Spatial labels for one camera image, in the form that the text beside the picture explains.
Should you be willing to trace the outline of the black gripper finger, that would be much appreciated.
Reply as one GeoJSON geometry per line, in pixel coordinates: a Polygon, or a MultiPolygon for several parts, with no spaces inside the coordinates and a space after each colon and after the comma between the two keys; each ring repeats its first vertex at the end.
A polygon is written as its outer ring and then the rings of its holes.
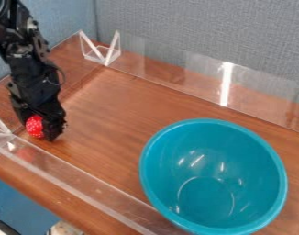
{"type": "Polygon", "coordinates": [[[27,118],[34,115],[33,109],[26,103],[19,103],[14,100],[10,101],[10,104],[19,123],[25,125],[27,118]]]}
{"type": "Polygon", "coordinates": [[[45,140],[53,141],[62,134],[66,121],[62,116],[46,116],[41,120],[41,125],[45,140]]]}

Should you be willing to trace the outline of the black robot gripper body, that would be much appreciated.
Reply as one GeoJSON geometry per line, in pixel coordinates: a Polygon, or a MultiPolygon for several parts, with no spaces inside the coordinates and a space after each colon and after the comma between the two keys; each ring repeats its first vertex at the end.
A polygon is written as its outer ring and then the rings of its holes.
{"type": "Polygon", "coordinates": [[[57,99],[59,92],[57,71],[59,68],[50,61],[9,60],[10,82],[7,91],[10,101],[26,103],[34,114],[62,116],[66,113],[57,99]]]}

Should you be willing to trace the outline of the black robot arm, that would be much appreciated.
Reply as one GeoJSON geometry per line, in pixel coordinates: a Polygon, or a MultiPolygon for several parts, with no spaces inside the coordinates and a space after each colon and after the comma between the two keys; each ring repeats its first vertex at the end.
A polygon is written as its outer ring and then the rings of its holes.
{"type": "Polygon", "coordinates": [[[31,116],[39,117],[42,137],[53,141],[66,124],[58,101],[58,76],[65,75],[47,59],[49,52],[47,41],[21,0],[0,0],[0,57],[10,70],[6,89],[11,108],[22,125],[31,116]]]}

